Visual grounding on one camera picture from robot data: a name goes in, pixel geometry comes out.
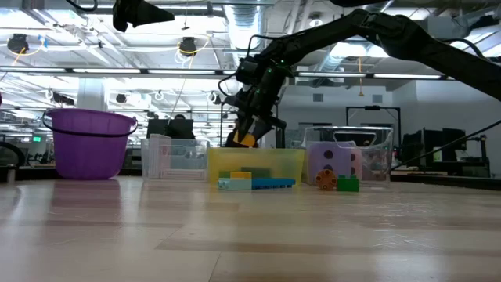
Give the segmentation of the brown toy block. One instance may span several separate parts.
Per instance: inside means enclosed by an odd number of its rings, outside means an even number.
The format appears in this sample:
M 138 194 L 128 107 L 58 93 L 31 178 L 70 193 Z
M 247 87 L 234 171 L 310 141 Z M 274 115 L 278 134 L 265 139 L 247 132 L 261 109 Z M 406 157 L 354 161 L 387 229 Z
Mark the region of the brown toy block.
M 323 169 L 316 175 L 315 184 L 321 190 L 335 190 L 337 187 L 337 177 L 332 170 Z

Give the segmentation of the yellow translucent tray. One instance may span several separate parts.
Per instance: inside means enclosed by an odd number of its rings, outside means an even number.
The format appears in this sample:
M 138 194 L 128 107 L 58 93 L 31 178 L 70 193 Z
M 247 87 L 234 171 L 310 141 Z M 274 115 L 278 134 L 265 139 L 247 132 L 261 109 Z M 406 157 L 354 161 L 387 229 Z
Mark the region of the yellow translucent tray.
M 270 178 L 301 181 L 305 151 L 272 148 L 209 148 L 208 181 L 215 184 L 220 171 L 234 171 L 242 167 L 269 168 Z

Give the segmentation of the dark green toy block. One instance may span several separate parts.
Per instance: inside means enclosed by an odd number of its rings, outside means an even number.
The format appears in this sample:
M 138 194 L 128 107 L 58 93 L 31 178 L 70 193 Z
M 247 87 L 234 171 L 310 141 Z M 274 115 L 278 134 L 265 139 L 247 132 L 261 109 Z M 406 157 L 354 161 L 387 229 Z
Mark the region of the dark green toy block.
M 237 178 L 239 175 L 250 175 L 251 178 L 270 178 L 271 170 L 269 168 L 242 167 L 234 171 L 220 171 L 219 178 Z

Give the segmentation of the pink foam die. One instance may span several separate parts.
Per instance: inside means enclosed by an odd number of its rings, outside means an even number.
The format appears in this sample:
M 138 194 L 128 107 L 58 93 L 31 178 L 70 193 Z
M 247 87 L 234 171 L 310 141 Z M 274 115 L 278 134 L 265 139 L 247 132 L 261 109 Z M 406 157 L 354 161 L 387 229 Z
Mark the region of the pink foam die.
M 363 174 L 363 157 L 360 149 L 351 149 L 351 175 L 354 175 L 358 180 L 362 180 Z

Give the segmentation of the black table frame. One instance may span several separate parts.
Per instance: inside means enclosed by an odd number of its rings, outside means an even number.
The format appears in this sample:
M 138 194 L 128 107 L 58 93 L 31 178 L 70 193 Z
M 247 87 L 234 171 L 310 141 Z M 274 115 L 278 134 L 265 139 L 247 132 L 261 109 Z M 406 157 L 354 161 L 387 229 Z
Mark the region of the black table frame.
M 18 168 L 16 181 L 60 179 L 54 168 Z M 440 186 L 457 186 L 478 190 L 494 190 L 501 192 L 501 179 L 474 178 L 443 175 L 392 175 L 391 182 L 423 183 Z

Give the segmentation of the white playing card box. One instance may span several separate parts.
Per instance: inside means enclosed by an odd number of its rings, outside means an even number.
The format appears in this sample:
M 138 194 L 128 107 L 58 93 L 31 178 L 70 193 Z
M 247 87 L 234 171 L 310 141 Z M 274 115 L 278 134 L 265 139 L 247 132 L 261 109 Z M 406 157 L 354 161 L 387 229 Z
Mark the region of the white playing card box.
M 160 179 L 161 172 L 171 167 L 171 138 L 151 134 L 149 138 L 149 177 Z

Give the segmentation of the silver slanted ventilation duct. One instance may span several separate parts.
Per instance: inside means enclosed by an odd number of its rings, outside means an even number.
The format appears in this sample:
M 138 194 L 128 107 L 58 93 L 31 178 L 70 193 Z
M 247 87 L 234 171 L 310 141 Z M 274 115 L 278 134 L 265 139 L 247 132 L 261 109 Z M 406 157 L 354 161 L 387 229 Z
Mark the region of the silver slanted ventilation duct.
M 363 5 L 362 9 L 370 13 L 382 13 L 384 12 L 395 0 L 385 0 L 376 2 L 374 4 Z M 334 56 L 328 53 L 324 60 L 315 69 L 318 72 L 331 72 L 336 71 L 341 65 L 345 56 Z

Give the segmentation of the black computer monitor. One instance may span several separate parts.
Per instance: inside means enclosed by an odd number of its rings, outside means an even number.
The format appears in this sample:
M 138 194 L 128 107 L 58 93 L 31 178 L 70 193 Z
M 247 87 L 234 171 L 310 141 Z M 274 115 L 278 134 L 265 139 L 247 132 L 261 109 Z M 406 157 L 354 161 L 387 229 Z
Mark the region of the black computer monitor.
M 147 137 L 152 134 L 168 136 L 172 139 L 195 139 L 192 119 L 150 119 Z

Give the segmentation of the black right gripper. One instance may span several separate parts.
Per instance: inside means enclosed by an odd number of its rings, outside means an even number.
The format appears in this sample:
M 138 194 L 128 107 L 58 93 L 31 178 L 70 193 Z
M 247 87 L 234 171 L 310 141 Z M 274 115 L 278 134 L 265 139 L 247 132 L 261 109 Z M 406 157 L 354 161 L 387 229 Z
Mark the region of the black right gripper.
M 294 76 L 291 70 L 294 60 L 290 58 L 289 50 L 263 52 L 252 57 L 258 62 L 258 79 L 255 84 L 247 85 L 247 90 L 241 89 L 236 99 L 261 112 L 272 113 L 285 78 Z M 250 133 L 253 123 L 252 136 L 255 140 L 260 140 L 273 129 L 283 130 L 287 126 L 285 121 L 273 116 L 257 117 L 254 120 L 251 114 L 238 111 L 237 117 L 239 140 Z

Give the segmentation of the small green toy block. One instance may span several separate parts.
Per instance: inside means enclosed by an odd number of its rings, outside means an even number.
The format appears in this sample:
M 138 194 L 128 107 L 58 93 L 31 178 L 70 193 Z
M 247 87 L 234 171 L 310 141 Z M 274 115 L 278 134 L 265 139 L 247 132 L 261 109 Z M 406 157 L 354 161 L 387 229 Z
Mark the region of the small green toy block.
M 359 192 L 359 179 L 355 175 L 340 175 L 337 178 L 337 191 Z

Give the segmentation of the long ceiling light strip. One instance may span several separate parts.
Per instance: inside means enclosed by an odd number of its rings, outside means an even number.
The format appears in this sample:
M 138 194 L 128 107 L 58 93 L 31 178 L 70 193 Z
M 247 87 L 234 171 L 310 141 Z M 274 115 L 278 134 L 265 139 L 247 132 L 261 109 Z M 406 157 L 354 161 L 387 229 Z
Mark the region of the long ceiling light strip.
M 0 66 L 0 72 L 10 74 L 105 77 L 105 78 L 225 78 L 234 70 L 203 69 L 142 69 L 142 68 L 61 68 L 61 67 L 14 67 Z M 293 71 L 299 78 L 362 78 L 362 79 L 396 79 L 396 80 L 442 80 L 454 81 L 444 74 L 385 74 L 385 73 L 353 73 L 353 72 L 309 72 Z

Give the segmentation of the small clear plastic container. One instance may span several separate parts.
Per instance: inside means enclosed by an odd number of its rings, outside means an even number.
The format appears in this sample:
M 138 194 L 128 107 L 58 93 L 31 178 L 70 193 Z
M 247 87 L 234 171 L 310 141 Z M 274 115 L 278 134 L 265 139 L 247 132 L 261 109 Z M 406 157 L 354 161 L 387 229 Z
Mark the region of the small clear plastic container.
M 198 139 L 171 139 L 171 167 L 161 172 L 160 179 L 181 182 L 207 180 L 207 151 L 210 143 Z M 142 176 L 149 177 L 149 139 L 141 140 Z

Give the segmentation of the mint green toy block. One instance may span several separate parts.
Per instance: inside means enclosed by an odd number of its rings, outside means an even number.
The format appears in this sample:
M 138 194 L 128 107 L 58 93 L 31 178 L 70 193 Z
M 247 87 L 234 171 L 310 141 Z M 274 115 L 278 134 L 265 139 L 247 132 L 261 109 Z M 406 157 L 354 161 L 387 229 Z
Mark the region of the mint green toy block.
M 252 179 L 220 178 L 217 182 L 220 190 L 251 190 Z

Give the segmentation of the purple foam die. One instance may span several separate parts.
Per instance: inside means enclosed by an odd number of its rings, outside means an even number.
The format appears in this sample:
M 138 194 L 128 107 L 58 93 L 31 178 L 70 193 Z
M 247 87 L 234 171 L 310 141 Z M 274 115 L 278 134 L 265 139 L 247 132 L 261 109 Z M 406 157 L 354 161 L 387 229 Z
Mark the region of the purple foam die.
M 335 176 L 351 176 L 351 149 L 355 149 L 352 141 L 307 143 L 308 181 L 314 183 L 323 169 L 332 170 Z

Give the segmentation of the black workstation equipment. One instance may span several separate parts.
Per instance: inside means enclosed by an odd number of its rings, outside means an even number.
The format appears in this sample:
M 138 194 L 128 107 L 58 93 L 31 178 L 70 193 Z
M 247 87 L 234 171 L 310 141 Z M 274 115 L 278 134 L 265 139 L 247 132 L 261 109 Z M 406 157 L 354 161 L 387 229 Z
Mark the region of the black workstation equipment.
M 405 134 L 397 154 L 398 160 L 403 163 L 465 135 L 464 130 L 456 128 L 423 128 L 416 133 Z M 417 167 L 428 173 L 445 172 L 449 176 L 489 177 L 491 171 L 486 152 L 486 135 L 471 137 L 404 167 Z

